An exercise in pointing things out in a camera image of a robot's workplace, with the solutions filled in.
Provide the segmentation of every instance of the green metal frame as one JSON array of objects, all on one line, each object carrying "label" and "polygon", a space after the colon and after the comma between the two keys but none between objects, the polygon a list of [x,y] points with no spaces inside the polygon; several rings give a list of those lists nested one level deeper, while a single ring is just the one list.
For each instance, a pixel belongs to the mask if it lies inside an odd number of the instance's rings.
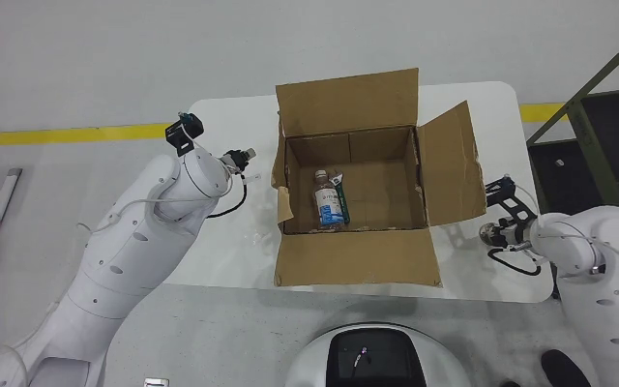
[{"label": "green metal frame", "polygon": [[582,106],[582,99],[602,82],[613,70],[619,67],[619,53],[615,55],[597,74],[570,98],[554,115],[526,141],[527,147],[535,144],[561,117],[568,115],[582,154],[591,170],[600,196],[605,204],[619,205],[619,185],[612,173],[598,137],[591,126],[589,117]]}]

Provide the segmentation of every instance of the gray floor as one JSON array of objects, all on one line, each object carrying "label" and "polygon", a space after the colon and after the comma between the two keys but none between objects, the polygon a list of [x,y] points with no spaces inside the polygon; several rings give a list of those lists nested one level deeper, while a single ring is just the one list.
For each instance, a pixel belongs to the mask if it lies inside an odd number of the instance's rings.
[{"label": "gray floor", "polygon": [[281,386],[305,344],[330,328],[363,321],[391,321],[435,337],[462,362],[474,386],[498,386],[506,378],[523,387],[548,386],[538,359],[551,347],[592,375],[556,301],[518,305],[163,285],[114,338],[105,385],[139,386],[146,376],[160,376],[172,386]]},{"label": "gray floor", "polygon": [[562,102],[619,50],[617,15],[613,0],[4,0],[0,130],[168,122],[205,98],[409,67]]}]

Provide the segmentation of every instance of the cable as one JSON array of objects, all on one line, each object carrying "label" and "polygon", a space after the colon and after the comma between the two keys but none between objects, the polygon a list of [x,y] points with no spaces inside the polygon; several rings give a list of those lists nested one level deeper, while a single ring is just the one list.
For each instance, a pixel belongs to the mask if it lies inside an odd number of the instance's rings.
[{"label": "cable", "polygon": [[21,384],[23,387],[28,387],[30,384],[28,381],[28,370],[26,369],[26,364],[23,362],[23,358],[12,346],[6,344],[0,344],[0,347],[7,350],[7,352],[11,353],[11,355],[17,360],[19,363],[19,368],[21,369]]},{"label": "cable", "polygon": [[116,213],[111,213],[109,214],[109,216],[107,217],[108,219],[112,219],[112,222],[108,222],[106,225],[104,225],[103,227],[97,228],[95,230],[91,230],[90,227],[84,223],[78,223],[76,225],[80,225],[84,228],[86,228],[88,230],[88,232],[90,232],[91,234],[94,234],[96,232],[100,232],[105,230],[106,228],[109,228],[115,224],[117,224],[118,222],[120,222],[120,218],[123,215],[123,212],[125,212],[125,210],[127,209],[127,207],[136,204],[136,203],[169,203],[169,202],[178,202],[178,201],[201,201],[201,200],[211,200],[210,197],[201,197],[199,199],[138,199],[138,200],[134,200],[134,201],[130,201],[129,203],[125,204],[119,212]]},{"label": "cable", "polygon": [[243,176],[243,174],[241,174],[241,179],[243,180],[243,198],[241,199],[241,201],[239,201],[239,204],[235,205],[234,207],[230,208],[229,210],[225,210],[225,211],[220,212],[218,214],[209,215],[208,217],[206,217],[206,219],[222,217],[224,215],[227,215],[227,214],[231,213],[232,211],[237,210],[239,207],[241,207],[241,205],[243,205],[243,203],[245,202],[245,199],[248,197],[248,185],[245,182],[245,176]]},{"label": "cable", "polygon": [[497,253],[501,253],[504,252],[505,250],[503,249],[492,249],[489,252],[487,252],[487,256],[490,257],[490,259],[492,259],[495,262],[498,262],[502,265],[505,265],[507,267],[509,267],[512,270],[515,270],[517,272],[519,272],[520,274],[524,274],[525,276],[531,276],[531,277],[535,277],[540,275],[540,273],[542,273],[542,266],[537,266],[537,268],[535,269],[535,271],[533,272],[528,272],[524,269],[520,269],[517,266],[512,265],[511,263],[508,263],[506,261],[504,261],[503,259],[499,258],[498,256],[496,256]]}]

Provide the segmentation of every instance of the open cardboard box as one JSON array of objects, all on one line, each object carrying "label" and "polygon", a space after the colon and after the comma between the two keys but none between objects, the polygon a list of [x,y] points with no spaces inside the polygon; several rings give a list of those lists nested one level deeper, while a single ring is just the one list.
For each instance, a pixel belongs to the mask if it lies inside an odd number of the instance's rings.
[{"label": "open cardboard box", "polygon": [[[417,127],[418,70],[277,87],[275,285],[440,285],[428,227],[478,217],[486,192],[466,102]],[[317,169],[343,172],[350,224],[320,230]]]}]

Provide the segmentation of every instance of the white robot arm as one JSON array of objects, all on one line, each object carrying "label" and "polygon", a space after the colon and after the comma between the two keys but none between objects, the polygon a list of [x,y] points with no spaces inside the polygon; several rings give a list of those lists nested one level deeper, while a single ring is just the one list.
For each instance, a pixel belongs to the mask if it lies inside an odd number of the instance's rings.
[{"label": "white robot arm", "polygon": [[[26,385],[101,385],[107,349],[127,315],[174,271],[206,218],[238,208],[212,215],[233,174],[241,174],[255,153],[229,151],[217,159],[193,146],[202,132],[197,117],[180,118],[166,130],[179,158],[157,156],[98,228],[83,224],[91,237],[67,293],[36,332],[14,345]],[[0,363],[2,385],[23,385],[17,365]]]},{"label": "white robot arm", "polygon": [[[499,224],[483,226],[482,239],[507,252],[530,250],[556,265],[556,282],[566,317],[589,354],[601,386],[616,386],[619,383],[619,207],[596,207],[573,216],[550,213],[537,219],[532,216],[519,219],[517,213],[530,211],[522,208],[522,202],[514,197],[514,182],[506,176],[493,184],[486,186],[488,205],[500,204],[513,216]],[[501,189],[493,191],[497,185]],[[506,198],[515,199],[516,207],[506,206]]]}]

